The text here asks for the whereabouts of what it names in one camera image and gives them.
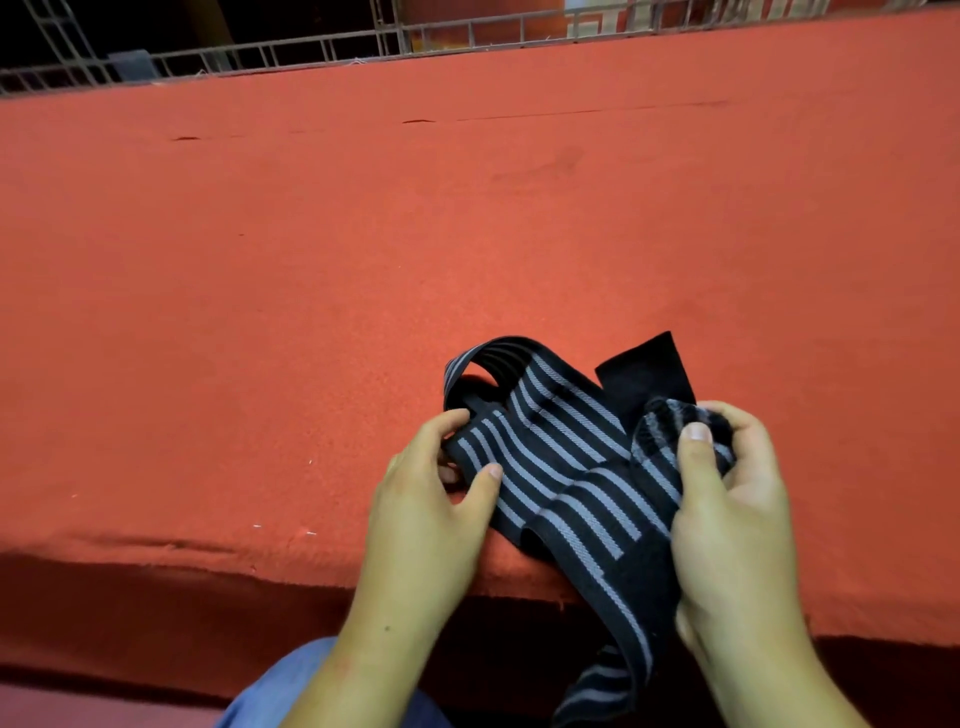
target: right hand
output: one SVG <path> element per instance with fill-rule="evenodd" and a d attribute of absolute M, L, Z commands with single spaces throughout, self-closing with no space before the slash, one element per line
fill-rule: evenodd
<path fill-rule="evenodd" d="M 705 425 L 681 434 L 684 497 L 673 521 L 683 591 L 677 631 L 708 682 L 771 649 L 808 649 L 790 506 L 766 428 L 723 402 L 700 405 L 733 428 L 736 465 L 721 478 Z"/>

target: metal railing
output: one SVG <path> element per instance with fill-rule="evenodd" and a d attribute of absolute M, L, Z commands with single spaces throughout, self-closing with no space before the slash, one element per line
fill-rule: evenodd
<path fill-rule="evenodd" d="M 277 69 L 312 68 L 325 65 L 366 63 L 396 58 L 435 56 L 463 53 L 477 49 L 524 48 L 577 43 L 597 39 L 629 36 L 648 36 L 661 33 L 682 33 L 692 30 L 709 30 L 718 27 L 737 27 L 766 22 L 755 12 L 756 3 L 763 0 L 629 0 L 628 2 L 598 7 L 571 10 L 545 10 L 517 12 L 506 15 L 476 17 L 467 20 L 447 20 L 431 23 L 384 24 L 382 13 L 379 22 L 374 18 L 374 28 L 352 33 L 334 33 L 321 36 L 305 36 L 253 43 L 194 48 L 165 53 L 143 53 L 141 64 L 148 69 L 136 80 L 131 80 L 127 60 L 117 58 L 83 58 L 80 55 L 60 57 L 58 63 L 22 68 L 0 68 L 0 95 L 13 96 L 23 93 L 50 92 L 58 89 L 91 87 L 100 85 L 135 85 L 164 83 L 170 80 L 209 74 L 229 76 L 242 73 L 269 72 Z M 923 0 L 885 0 L 881 8 L 870 12 L 890 12 L 921 5 Z M 828 0 L 780 0 L 780 16 L 775 19 L 810 18 L 824 14 Z M 664 24 L 665 11 L 677 8 L 672 21 Z M 622 29 L 600 29 L 598 22 L 585 22 L 605 13 L 621 13 Z M 531 37 L 532 23 L 549 18 L 562 18 L 567 24 L 567 34 L 560 37 Z M 477 31 L 495 25 L 502 35 L 503 29 L 516 25 L 516 33 L 497 42 L 479 42 Z M 433 36 L 442 32 L 457 32 L 466 40 L 462 45 L 445 44 L 436 47 Z M 345 41 L 368 38 L 375 41 L 376 55 L 345 57 Z M 298 61 L 303 49 L 312 49 L 310 55 L 322 61 Z"/>

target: gray stripe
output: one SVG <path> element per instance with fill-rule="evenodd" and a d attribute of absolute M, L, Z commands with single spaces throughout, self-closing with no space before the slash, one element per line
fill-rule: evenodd
<path fill-rule="evenodd" d="M 556 417 L 554 417 L 554 416 L 550 413 L 550 411 L 547 410 L 546 408 L 544 408 L 544 407 L 537 407 L 537 405 L 536 405 L 536 404 L 534 403 L 534 401 L 533 401 L 533 398 L 530 397 L 530 393 L 527 391 L 526 382 L 524 382 L 523 379 L 520 380 L 520 384 L 519 384 L 519 386 L 518 386 L 516 389 L 520 390 L 520 394 L 523 395 L 523 398 L 527 401 L 527 404 L 530 406 L 530 411 L 531 411 L 531 412 L 538 412 L 538 413 L 540 413 L 540 415 L 541 415 L 547 422 L 549 422 L 551 425 L 553 425 L 554 427 L 556 427 L 560 432 L 562 432 L 564 435 L 566 435 L 567 439 L 568 439 L 571 443 L 574 443 L 578 448 L 580 448 L 580 450 L 582 450 L 582 451 L 584 452 L 585 455 L 588 455 L 590 458 L 592 458 L 592 459 L 593 459 L 593 462 L 595 462 L 595 463 L 602 463 L 602 462 L 604 462 L 604 460 L 605 460 L 606 458 L 604 458 L 603 456 L 601 456 L 601 454 L 600 454 L 599 452 L 597 452 L 597 451 L 596 451 L 595 449 L 593 449 L 590 445 L 588 445 L 587 443 L 585 443 L 585 442 L 583 441 L 583 439 L 582 439 L 579 435 L 577 435 L 576 432 L 574 432 L 574 431 L 571 430 L 569 427 L 567 427 L 566 425 L 564 425 L 564 423 L 562 423 L 560 420 L 558 420 Z"/>
<path fill-rule="evenodd" d="M 496 500 L 496 507 L 500 509 L 504 516 L 510 519 L 510 522 L 517 528 L 523 528 L 523 519 L 516 514 L 513 508 L 503 502 L 503 498 Z"/>
<path fill-rule="evenodd" d="M 553 511 L 543 511 L 543 516 L 553 524 L 553 527 L 557 529 L 561 537 L 567 542 L 570 546 L 570 549 L 576 554 L 577 559 L 583 565 L 584 569 L 587 570 L 587 573 L 593 578 L 597 583 L 600 589 L 603 590 L 604 594 L 610 599 L 613 603 L 613 606 L 616 607 L 617 611 L 623 616 L 623 618 L 630 625 L 631 630 L 633 630 L 636 640 L 640 643 L 640 649 L 643 651 L 643 660 L 646 666 L 647 674 L 650 674 L 650 666 L 653 662 L 653 656 L 650 654 L 650 645 L 647 643 L 647 636 L 643 632 L 643 628 L 636 622 L 636 618 L 630 609 L 627 608 L 627 605 L 623 603 L 623 599 L 620 598 L 620 595 L 616 590 L 607 583 L 607 580 L 603 577 L 603 572 L 600 570 L 600 567 L 597 566 L 596 561 L 593 560 L 593 557 L 590 555 L 590 552 L 583 545 L 583 542 L 577 538 L 577 534 L 566 524 L 566 521 L 558 516 Z"/>
<path fill-rule="evenodd" d="M 720 457 L 727 461 L 727 465 L 733 464 L 733 453 L 730 452 L 730 448 L 728 448 L 726 445 L 714 443 L 713 449 L 717 451 L 717 454 L 720 455 Z"/>
<path fill-rule="evenodd" d="M 684 411 L 676 400 L 667 400 L 666 405 L 673 412 L 673 425 L 677 428 L 677 435 L 679 436 L 681 430 L 684 429 Z"/>
<path fill-rule="evenodd" d="M 664 536 L 666 536 L 667 538 L 670 538 L 670 529 L 663 524 L 663 521 L 660 520 L 660 516 L 657 515 L 657 512 L 650 507 L 650 503 L 648 503 L 646 499 L 640 493 L 638 493 L 634 488 L 629 486 L 623 480 L 623 478 L 621 478 L 616 473 L 613 473 L 612 471 L 608 471 L 604 468 L 597 468 L 592 472 L 597 473 L 599 475 L 603 475 L 613 485 L 615 485 L 617 488 L 623 491 L 623 493 L 626 494 L 626 496 L 634 502 L 634 505 L 640 510 L 640 512 L 644 516 L 646 516 L 647 521 L 652 523 L 654 527 Z"/>
<path fill-rule="evenodd" d="M 580 677 L 577 680 L 583 680 L 590 677 L 591 675 L 600 675 L 602 677 L 630 677 L 630 671 L 627 669 L 621 669 L 620 667 L 607 667 L 606 665 L 594 665 L 593 667 L 588 667 L 583 672 L 580 673 Z"/>
<path fill-rule="evenodd" d="M 460 442 L 458 444 L 460 445 L 461 448 L 464 449 L 464 452 L 467 454 L 467 456 L 470 459 L 470 462 L 473 464 L 473 468 L 478 473 L 482 471 L 483 465 L 480 463 L 480 458 L 477 457 L 476 450 L 473 449 L 473 446 L 469 442 L 467 442 L 467 440 L 464 438 L 460 438 Z"/>
<path fill-rule="evenodd" d="M 490 447 L 490 443 L 487 442 L 487 438 L 483 436 L 483 432 L 478 429 L 474 429 L 470 435 L 473 435 L 477 439 L 477 442 L 480 443 L 480 447 L 483 448 L 484 454 L 487 455 L 487 462 L 495 463 L 496 458 L 493 457 L 493 449 Z M 523 491 L 517 488 L 517 486 L 514 485 L 513 481 L 506 473 L 503 474 L 503 487 L 507 489 L 508 493 L 512 494 L 517 500 L 523 503 L 523 505 L 527 507 L 531 514 L 538 513 L 541 509 L 542 506 L 539 503 L 532 501 Z"/>
<path fill-rule="evenodd" d="M 450 366 L 450 364 L 446 365 L 446 371 L 444 372 L 444 397 L 446 397 L 446 395 L 449 394 L 450 387 L 453 385 L 453 381 L 454 381 L 453 373 L 457 371 L 457 367 L 459 367 L 461 363 L 463 363 L 464 359 L 470 358 L 471 356 L 473 356 L 474 352 L 476 352 L 478 349 L 483 348 L 484 346 L 486 346 L 486 344 L 477 344 L 472 349 L 468 349 L 464 353 L 460 354 L 460 356 L 458 356 L 455 359 L 455 363 L 453 363 L 453 366 Z"/>
<path fill-rule="evenodd" d="M 539 379 L 537 379 L 537 375 L 534 374 L 534 371 L 532 369 L 528 371 L 528 375 L 529 375 L 528 378 L 530 379 L 530 383 L 537 388 L 537 391 L 540 392 L 542 396 L 558 404 L 561 407 L 561 409 L 564 412 L 566 412 L 566 414 L 568 414 L 570 417 L 572 417 L 574 420 L 576 420 L 580 426 L 585 427 L 590 432 L 590 434 L 592 434 L 595 438 L 597 438 L 600 442 L 602 442 L 608 448 L 613 450 L 620 457 L 630 457 L 629 452 L 627 452 L 623 447 L 621 447 L 619 443 L 616 443 L 613 440 L 613 438 L 611 438 L 607 433 L 601 430 L 597 425 L 592 423 L 585 415 L 583 415 L 582 413 L 578 412 L 576 409 L 571 407 L 569 402 L 564 401 L 563 398 L 558 397 L 557 395 L 547 390 L 547 388 L 543 386 L 543 383 Z"/>
<path fill-rule="evenodd" d="M 616 522 L 620 524 L 623 530 L 627 532 L 627 535 L 630 536 L 633 541 L 636 541 L 640 538 L 640 531 L 634 525 L 634 522 L 627 517 L 627 514 L 620 509 L 620 506 L 613 502 L 613 499 L 604 493 L 602 489 L 596 485 L 593 485 L 593 483 L 588 483 L 584 480 L 578 480 L 573 484 L 572 487 L 583 488 L 585 491 L 603 503 L 610 514 L 616 519 Z"/>
<path fill-rule="evenodd" d="M 500 437 L 500 433 L 496 431 L 496 427 L 493 426 L 493 423 L 490 420 L 484 420 L 481 425 L 490 431 L 490 434 L 493 436 L 493 439 L 496 440 L 496 443 L 500 446 L 500 451 L 503 452 L 504 457 L 507 459 L 507 462 L 510 464 L 510 467 L 516 471 L 520 477 L 526 480 L 530 485 L 540 491 L 543 495 L 548 498 L 552 498 L 557 493 L 556 491 L 551 491 L 545 485 L 543 485 L 539 480 L 530 475 L 526 469 L 520 465 L 514 459 L 513 454 L 510 452 L 510 449 L 507 448 L 506 443 L 503 442 L 503 439 Z"/>
<path fill-rule="evenodd" d="M 611 425 L 613 425 L 616 431 L 619 432 L 621 435 L 627 434 L 626 432 L 623 431 L 623 425 L 620 423 L 620 420 L 609 409 L 607 409 L 603 404 L 595 400 L 589 394 L 584 392 L 584 390 L 582 390 L 576 384 L 574 384 L 571 381 L 567 381 L 567 379 L 563 375 L 559 374 L 556 370 L 554 370 L 553 367 L 547 364 L 546 360 L 542 356 L 540 356 L 538 353 L 534 352 L 532 349 L 527 349 L 522 344 L 515 344 L 513 342 L 500 342 L 497 345 L 497 347 L 502 348 L 505 353 L 509 353 L 514 359 L 516 359 L 519 362 L 522 362 L 524 366 L 526 365 L 526 363 L 523 362 L 522 357 L 511 352 L 510 348 L 519 349 L 522 352 L 526 352 L 530 354 L 532 357 L 532 360 L 537 362 L 537 364 L 540 366 L 541 369 L 543 369 L 543 372 L 547 376 L 549 376 L 555 382 L 560 384 L 562 387 L 569 390 L 578 400 L 582 401 L 587 407 L 592 409 L 594 412 L 600 415 L 600 417 L 602 417 L 604 420 L 606 420 Z"/>
<path fill-rule="evenodd" d="M 584 690 L 573 693 L 569 698 L 567 698 L 563 703 L 561 703 L 556 713 L 559 713 L 568 705 L 573 705 L 574 703 L 582 703 L 585 700 L 589 700 L 591 703 L 615 703 L 617 700 L 624 700 L 629 696 L 630 696 L 630 691 L 606 692 L 606 691 L 594 690 L 593 688 L 585 688 Z"/>
<path fill-rule="evenodd" d="M 550 449 L 560 455 L 566 461 L 567 465 L 576 468 L 578 471 L 586 470 L 584 466 L 577 462 L 577 459 L 573 455 L 561 448 L 552 437 L 527 419 L 527 416 L 523 414 L 523 410 L 520 408 L 520 400 L 516 395 L 516 388 L 510 393 L 510 401 L 514 404 L 516 415 L 520 418 L 520 421 L 527 426 L 527 429 L 537 435 Z"/>
<path fill-rule="evenodd" d="M 664 458 L 666 458 L 666 461 L 670 463 L 670 465 L 672 465 L 674 468 L 677 468 L 677 458 L 673 454 L 673 451 L 670 449 L 670 446 L 667 444 L 666 438 L 663 437 L 663 432 L 660 430 L 660 423 L 657 422 L 657 416 L 653 412 L 651 412 L 650 414 L 646 415 L 643 418 L 643 422 L 646 423 L 647 429 L 650 431 L 650 434 L 654 436 L 654 442 L 656 442 L 657 446 L 660 448 L 660 454 L 663 455 Z M 633 452 L 634 457 L 636 457 L 635 447 L 636 447 L 636 441 L 634 441 L 634 445 L 631 447 L 631 451 Z"/>
<path fill-rule="evenodd" d="M 596 516 L 590 513 L 589 509 L 583 503 L 566 493 L 559 494 L 556 500 L 561 503 L 566 503 L 577 512 L 577 515 L 584 520 L 584 523 L 593 531 L 593 535 L 600 540 L 600 543 L 603 544 L 604 548 L 610 553 L 610 556 L 612 556 L 614 560 L 623 556 L 623 549 L 616 544 L 610 532 L 603 527 L 603 523 L 598 521 Z"/>
<path fill-rule="evenodd" d="M 528 459 L 531 463 L 533 463 L 534 465 L 536 465 L 536 466 L 537 466 L 538 468 L 540 468 L 544 473 L 546 473 L 546 474 L 549 475 L 550 477 L 554 478 L 557 482 L 561 483 L 562 485 L 569 485 L 570 483 L 573 482 L 573 478 L 572 478 L 572 477 L 567 477 L 566 475 L 561 475 L 561 474 L 557 473 L 557 471 L 555 471 L 555 470 L 554 470 L 553 468 L 551 468 L 549 465 L 547 465 L 546 463 L 544 463 L 544 462 L 543 462 L 542 460 L 540 460 L 533 452 L 531 452 L 529 449 L 527 449 L 527 448 L 523 445 L 523 443 L 520 442 L 519 438 L 517 438 L 516 435 L 514 434 L 514 429 L 513 429 L 512 427 L 510 427 L 510 421 L 507 419 L 507 416 L 506 416 L 506 415 L 504 415 L 504 414 L 503 414 L 502 412 L 500 412 L 499 410 L 493 410 L 493 415 L 495 416 L 495 418 L 496 418 L 498 421 L 500 421 L 500 422 L 503 424 L 503 428 L 504 428 L 505 430 L 507 430 L 507 434 L 510 436 L 510 439 L 513 441 L 514 445 L 516 445 L 516 448 L 517 448 L 518 450 L 520 450 L 524 455 L 526 455 L 526 456 L 527 456 L 527 459 Z"/>
<path fill-rule="evenodd" d="M 641 463 L 641 465 L 643 466 L 643 470 L 645 470 L 650 476 L 653 477 L 654 480 L 657 481 L 657 484 L 660 485 L 660 487 L 668 496 L 670 496 L 673 502 L 675 502 L 677 505 L 680 505 L 680 493 L 676 488 L 673 487 L 670 481 L 666 479 L 663 473 L 660 472 L 660 469 L 654 465 L 653 461 L 650 458 L 647 458 Z"/>
<path fill-rule="evenodd" d="M 582 390 L 576 384 L 574 384 L 573 382 L 567 381 L 566 379 L 564 379 L 562 375 L 555 372 L 553 368 L 549 364 L 547 364 L 546 361 L 544 361 L 543 357 L 540 356 L 538 353 L 534 354 L 534 361 L 536 361 L 540 365 L 540 368 L 543 369 L 543 371 L 546 373 L 547 376 L 549 376 L 558 384 L 570 390 L 570 392 L 572 392 L 577 397 L 578 400 L 581 400 L 587 407 L 592 409 L 594 412 L 600 415 L 600 417 L 602 417 L 604 420 L 606 420 L 611 425 L 613 425 L 613 427 L 616 429 L 617 432 L 619 432 L 621 435 L 627 434 L 626 432 L 623 431 L 623 425 L 620 423 L 620 420 L 609 409 L 607 409 L 603 404 L 595 400 L 589 394 L 584 392 L 584 390 Z"/>

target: wrist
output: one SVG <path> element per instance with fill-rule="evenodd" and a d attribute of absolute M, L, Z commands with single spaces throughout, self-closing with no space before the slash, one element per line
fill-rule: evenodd
<path fill-rule="evenodd" d="M 340 632 L 337 648 L 352 664 L 367 671 L 419 677 L 440 630 L 396 611 L 367 609 L 355 601 Z"/>
<path fill-rule="evenodd" d="M 734 632 L 706 653 L 710 691 L 730 725 L 776 724 L 759 716 L 816 692 L 826 678 L 802 628 Z"/>

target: forearm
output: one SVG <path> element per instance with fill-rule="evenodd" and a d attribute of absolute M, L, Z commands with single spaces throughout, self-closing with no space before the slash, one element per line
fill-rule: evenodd
<path fill-rule="evenodd" d="M 433 642 L 351 614 L 280 728 L 396 728 Z"/>
<path fill-rule="evenodd" d="M 729 728 L 868 728 L 806 634 L 726 654 L 715 658 L 708 681 Z"/>

